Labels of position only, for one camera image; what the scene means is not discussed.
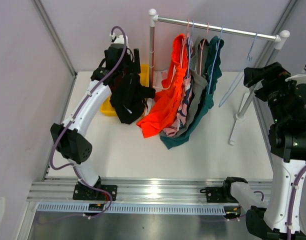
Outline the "blue hanger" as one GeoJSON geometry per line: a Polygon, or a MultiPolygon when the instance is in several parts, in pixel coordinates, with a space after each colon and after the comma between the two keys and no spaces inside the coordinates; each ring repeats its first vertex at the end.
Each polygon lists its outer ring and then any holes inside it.
{"type": "Polygon", "coordinates": [[[217,40],[217,42],[215,44],[215,55],[214,55],[214,58],[213,58],[211,72],[210,72],[210,75],[209,75],[209,83],[208,83],[208,90],[207,90],[208,94],[210,94],[211,87],[212,87],[213,72],[214,72],[214,67],[215,67],[216,59],[217,59],[217,56],[218,56],[219,46],[220,46],[220,43],[221,43],[221,38],[222,38],[222,34],[223,34],[223,28],[224,28],[224,26],[222,25],[221,26],[221,31],[220,31],[219,38],[218,38],[218,40],[217,40]]]}
{"type": "Polygon", "coordinates": [[[192,47],[193,43],[191,40],[191,36],[194,29],[194,22],[192,22],[192,29],[190,30],[190,20],[187,20],[187,27],[186,27],[186,48],[187,48],[187,59],[188,59],[188,67],[186,71],[186,78],[188,79],[190,76],[190,62],[191,62],[191,54],[192,54],[192,47]]]}
{"type": "Polygon", "coordinates": [[[246,58],[245,58],[245,61],[244,61],[244,64],[243,64],[242,68],[237,73],[237,75],[235,76],[234,80],[231,82],[228,90],[226,91],[226,93],[223,95],[223,97],[219,101],[219,104],[218,104],[219,108],[221,108],[222,105],[228,100],[228,98],[231,96],[231,94],[235,91],[235,89],[238,87],[238,85],[242,81],[242,79],[244,77],[244,69],[249,65],[249,63],[253,59],[252,51],[253,51],[253,48],[254,48],[255,41],[258,38],[258,35],[259,35],[259,33],[257,32],[255,34],[254,38],[253,38],[252,44],[251,44],[251,46],[250,46],[250,48],[248,50],[248,53],[246,55],[246,58]]]}

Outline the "pink hanger far left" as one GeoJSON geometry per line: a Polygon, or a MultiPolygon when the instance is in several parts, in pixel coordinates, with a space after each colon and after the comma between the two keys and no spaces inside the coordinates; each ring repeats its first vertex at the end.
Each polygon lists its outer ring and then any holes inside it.
{"type": "MultiPolygon", "coordinates": [[[[189,19],[187,19],[187,27],[186,27],[186,37],[182,40],[181,42],[181,51],[180,51],[180,67],[183,66],[183,57],[184,57],[184,49],[188,50],[189,52],[191,51],[191,34],[189,31],[189,19]]],[[[176,73],[176,66],[173,67],[173,72],[172,72],[172,78],[170,81],[170,84],[167,88],[164,87],[158,87],[158,86],[152,86],[156,90],[167,90],[170,88],[171,83],[173,82],[174,76],[176,73]]]]}

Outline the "black shorts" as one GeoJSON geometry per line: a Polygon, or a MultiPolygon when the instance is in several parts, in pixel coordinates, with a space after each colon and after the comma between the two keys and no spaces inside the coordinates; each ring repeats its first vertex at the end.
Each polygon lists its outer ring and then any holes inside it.
{"type": "Polygon", "coordinates": [[[110,104],[122,124],[132,124],[144,113],[147,99],[155,97],[156,90],[143,86],[139,74],[125,75],[120,84],[113,90],[110,104]]]}

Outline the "silver clothes rack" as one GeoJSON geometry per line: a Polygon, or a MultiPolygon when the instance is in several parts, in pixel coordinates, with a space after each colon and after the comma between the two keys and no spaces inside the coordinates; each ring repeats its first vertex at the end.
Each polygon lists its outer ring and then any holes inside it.
{"type": "MultiPolygon", "coordinates": [[[[266,62],[267,65],[271,64],[279,51],[283,48],[285,42],[290,37],[290,32],[288,30],[282,30],[280,33],[276,35],[272,34],[262,34],[262,33],[256,33],[256,32],[250,32],[245,30],[237,30],[232,28],[225,28],[223,26],[214,26],[210,25],[209,23],[194,23],[193,21],[185,21],[185,20],[179,20],[169,17],[163,17],[158,15],[157,11],[154,8],[151,8],[148,11],[149,14],[149,85],[152,87],[154,83],[154,63],[155,63],[155,30],[156,30],[156,23],[167,23],[167,24],[174,24],[179,26],[187,26],[197,29],[205,29],[207,31],[214,31],[219,32],[220,34],[226,33],[226,34],[233,34],[233,35],[239,35],[244,37],[251,37],[255,40],[261,39],[266,41],[273,42],[273,50],[266,62]]],[[[249,93],[245,93],[241,100],[241,105],[239,112],[235,114],[234,116],[234,124],[231,129],[231,134],[228,140],[228,143],[233,146],[237,142],[238,133],[243,125],[243,122],[245,121],[246,117],[246,111],[250,107],[252,101],[255,98],[255,88],[252,87],[249,91],[249,93]]]]}

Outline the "pink patterned shorts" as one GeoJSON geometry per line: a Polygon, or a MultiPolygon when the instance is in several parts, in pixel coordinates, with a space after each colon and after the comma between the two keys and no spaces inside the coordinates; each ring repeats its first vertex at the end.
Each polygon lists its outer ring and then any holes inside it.
{"type": "Polygon", "coordinates": [[[171,83],[171,86],[174,87],[174,91],[173,93],[168,92],[172,97],[171,112],[168,115],[172,123],[168,123],[160,132],[161,136],[169,138],[176,137],[185,130],[188,123],[188,110],[192,98],[193,83],[190,73],[189,78],[187,78],[187,49],[184,49],[182,67],[180,67],[181,43],[184,38],[185,36],[181,34],[173,41],[172,66],[173,68],[174,66],[176,67],[176,73],[171,83]]]}

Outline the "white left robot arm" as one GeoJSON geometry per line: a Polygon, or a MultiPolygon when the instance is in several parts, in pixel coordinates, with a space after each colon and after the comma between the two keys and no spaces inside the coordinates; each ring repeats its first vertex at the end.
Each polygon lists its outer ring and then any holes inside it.
{"type": "Polygon", "coordinates": [[[110,97],[113,82],[138,77],[140,72],[139,49],[130,50],[121,43],[111,44],[93,71],[77,107],[61,124],[54,123],[50,128],[53,152],[67,159],[67,165],[73,167],[79,181],[85,185],[83,192],[90,200],[98,199],[102,188],[97,184],[100,177],[87,161],[93,150],[85,138],[87,130],[100,106],[110,97]]]}

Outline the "orange shorts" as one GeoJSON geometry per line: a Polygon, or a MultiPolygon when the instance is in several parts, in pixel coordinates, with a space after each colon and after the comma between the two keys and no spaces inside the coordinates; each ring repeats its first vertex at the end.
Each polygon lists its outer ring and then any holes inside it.
{"type": "MultiPolygon", "coordinates": [[[[171,53],[171,62],[167,77],[161,82],[163,88],[167,88],[170,85],[172,76],[169,72],[173,72],[173,69],[171,53]]],[[[175,88],[171,85],[169,89],[157,92],[154,97],[155,104],[151,108],[149,114],[136,124],[141,128],[144,138],[153,137],[159,134],[168,123],[171,124],[173,122],[169,117],[171,113],[172,97],[168,92],[173,93],[174,89],[175,88]]]]}

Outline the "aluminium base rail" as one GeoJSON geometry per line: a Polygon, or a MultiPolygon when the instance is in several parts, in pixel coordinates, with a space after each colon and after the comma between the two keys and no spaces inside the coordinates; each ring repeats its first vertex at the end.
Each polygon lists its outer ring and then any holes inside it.
{"type": "MultiPolygon", "coordinates": [[[[202,204],[206,197],[200,190],[220,187],[223,179],[160,179],[102,178],[104,185],[117,186],[117,203],[202,204]]],[[[28,201],[71,202],[76,178],[46,178],[35,181],[28,192],[28,201]]]]}

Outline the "yellow plastic tray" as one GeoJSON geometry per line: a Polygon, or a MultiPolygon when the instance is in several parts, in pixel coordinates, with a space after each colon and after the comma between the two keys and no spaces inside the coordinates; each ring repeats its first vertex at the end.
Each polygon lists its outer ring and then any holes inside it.
{"type": "MultiPolygon", "coordinates": [[[[140,84],[144,87],[148,87],[150,82],[149,82],[149,65],[148,64],[141,64],[140,65],[140,70],[141,73],[139,74],[140,76],[140,84]]],[[[115,109],[112,107],[110,103],[111,97],[107,98],[104,103],[100,107],[100,112],[104,114],[107,117],[117,117],[117,113],[115,109]]]]}

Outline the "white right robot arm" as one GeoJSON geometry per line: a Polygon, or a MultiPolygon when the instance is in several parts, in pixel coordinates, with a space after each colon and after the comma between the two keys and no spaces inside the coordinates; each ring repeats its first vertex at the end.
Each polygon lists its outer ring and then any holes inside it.
{"type": "Polygon", "coordinates": [[[268,104],[273,124],[270,151],[277,156],[269,202],[259,200],[241,177],[228,177],[221,196],[245,210],[248,232],[262,240],[304,240],[299,211],[306,177],[306,74],[291,75],[278,62],[244,69],[243,84],[261,83],[255,96],[268,104]]]}

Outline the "teal shorts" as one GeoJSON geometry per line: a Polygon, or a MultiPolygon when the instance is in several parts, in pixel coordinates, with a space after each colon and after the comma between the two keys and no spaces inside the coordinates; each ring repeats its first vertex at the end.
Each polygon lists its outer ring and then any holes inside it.
{"type": "Polygon", "coordinates": [[[214,36],[210,41],[202,38],[196,40],[189,63],[193,84],[186,122],[174,136],[160,134],[160,140],[167,149],[188,142],[202,118],[214,106],[216,85],[222,76],[220,54],[224,44],[224,40],[218,36],[214,36]]]}

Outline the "grey shorts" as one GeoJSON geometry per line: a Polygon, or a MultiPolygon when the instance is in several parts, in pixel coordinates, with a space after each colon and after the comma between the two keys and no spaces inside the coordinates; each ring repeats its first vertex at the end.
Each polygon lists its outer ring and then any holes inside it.
{"type": "Polygon", "coordinates": [[[159,134],[160,138],[163,140],[168,140],[168,139],[172,140],[172,139],[178,139],[179,137],[183,137],[184,134],[188,133],[189,129],[193,126],[194,118],[198,114],[198,106],[201,101],[201,96],[208,83],[203,76],[198,75],[193,69],[190,68],[190,66],[189,66],[189,73],[191,75],[191,82],[192,82],[192,96],[187,113],[186,127],[180,135],[177,135],[175,137],[166,137],[166,136],[161,136],[159,134]]]}

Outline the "pink hanger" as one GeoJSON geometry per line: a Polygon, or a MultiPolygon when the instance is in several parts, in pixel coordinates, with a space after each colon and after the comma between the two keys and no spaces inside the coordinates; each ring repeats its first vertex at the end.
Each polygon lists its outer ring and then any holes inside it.
{"type": "MultiPolygon", "coordinates": [[[[182,40],[181,42],[181,51],[180,51],[180,67],[183,66],[183,57],[184,57],[184,49],[188,50],[189,52],[191,51],[191,34],[189,31],[189,19],[187,19],[187,27],[186,27],[186,37],[182,40]]],[[[164,87],[158,87],[158,86],[152,86],[156,90],[167,90],[170,88],[171,83],[173,82],[174,76],[176,73],[176,66],[173,67],[173,72],[172,72],[172,78],[170,81],[170,84],[167,88],[164,87]]]]}
{"type": "Polygon", "coordinates": [[[209,52],[209,26],[206,28],[206,33],[203,37],[198,37],[193,45],[193,50],[190,58],[190,68],[198,75],[202,76],[205,69],[205,63],[209,52]]]}

